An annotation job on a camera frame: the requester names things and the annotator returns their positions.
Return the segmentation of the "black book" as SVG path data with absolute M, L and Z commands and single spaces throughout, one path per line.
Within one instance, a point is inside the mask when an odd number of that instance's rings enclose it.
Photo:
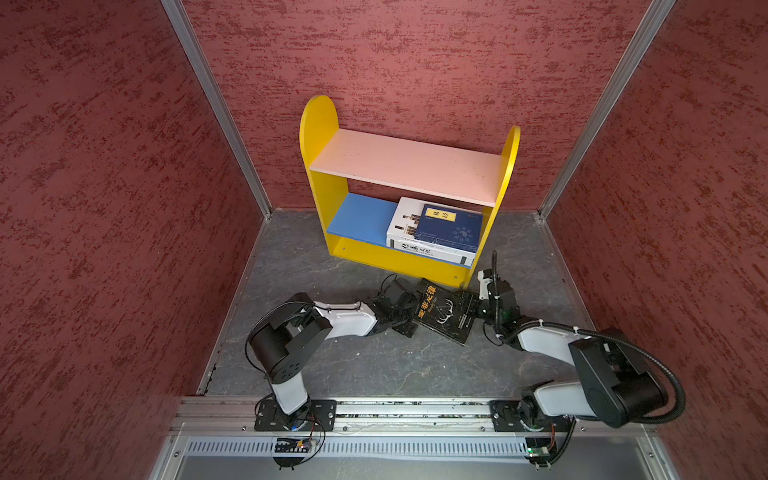
M 450 291 L 427 279 L 417 286 L 419 303 L 413 321 L 462 346 L 469 338 L 479 298 L 467 290 Z

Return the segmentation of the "white book brown pattern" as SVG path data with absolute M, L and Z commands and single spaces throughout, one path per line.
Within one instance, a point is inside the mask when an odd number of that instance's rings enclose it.
M 425 202 L 401 197 L 386 233 L 386 245 L 399 248 L 405 242 L 415 241 L 415 232 L 420 222 Z

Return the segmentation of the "blue book yellow label front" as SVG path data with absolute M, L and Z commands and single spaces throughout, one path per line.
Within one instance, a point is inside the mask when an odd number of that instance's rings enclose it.
M 483 216 L 474 211 L 425 204 L 414 233 L 418 241 L 476 253 Z

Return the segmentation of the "white heritage cultural book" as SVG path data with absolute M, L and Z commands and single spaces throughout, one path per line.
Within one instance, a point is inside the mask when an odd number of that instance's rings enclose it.
M 409 240 L 404 237 L 388 237 L 386 245 L 394 250 L 459 265 L 464 268 L 469 268 L 476 258 L 475 252 L 454 249 L 439 244 Z

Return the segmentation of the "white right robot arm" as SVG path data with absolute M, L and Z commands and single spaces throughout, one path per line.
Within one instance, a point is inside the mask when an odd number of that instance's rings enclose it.
M 571 382 L 544 382 L 523 391 L 516 416 L 530 431 L 557 417 L 664 424 L 685 411 L 686 394 L 675 374 L 617 329 L 592 331 L 534 319 L 521 313 L 510 284 L 492 270 L 478 275 L 478 315 L 500 345 L 564 362 L 575 369 Z

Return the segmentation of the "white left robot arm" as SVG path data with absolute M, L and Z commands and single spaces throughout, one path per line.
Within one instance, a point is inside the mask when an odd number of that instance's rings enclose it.
M 300 292 L 271 309 L 251 329 L 244 351 L 252 367 L 265 375 L 281 413 L 305 414 L 310 397 L 302 370 L 327 340 L 370 337 L 396 330 L 413 330 L 421 304 L 415 287 L 394 274 L 376 295 L 348 304 L 329 304 Z

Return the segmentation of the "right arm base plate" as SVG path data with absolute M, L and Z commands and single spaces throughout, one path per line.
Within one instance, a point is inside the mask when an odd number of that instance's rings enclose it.
M 492 400 L 490 417 L 495 432 L 566 432 L 570 420 L 565 416 L 551 417 L 535 403 L 532 397 L 521 400 Z

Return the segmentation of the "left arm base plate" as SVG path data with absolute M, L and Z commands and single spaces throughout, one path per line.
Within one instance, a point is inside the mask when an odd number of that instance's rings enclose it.
M 286 414 L 278 402 L 269 397 L 257 403 L 254 430 L 257 432 L 332 431 L 335 423 L 335 400 L 308 400 L 298 410 Z

